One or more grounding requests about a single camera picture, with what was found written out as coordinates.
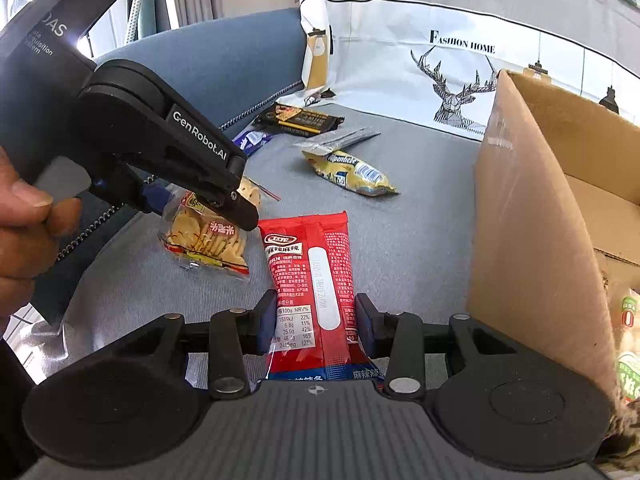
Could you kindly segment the person's left hand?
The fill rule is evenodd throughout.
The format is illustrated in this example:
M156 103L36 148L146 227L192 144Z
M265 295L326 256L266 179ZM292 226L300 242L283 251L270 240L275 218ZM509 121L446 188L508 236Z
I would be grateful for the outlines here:
M58 240L75 231L81 214L77 197L55 203L28 184L1 154L1 324L32 300L35 279L53 266Z

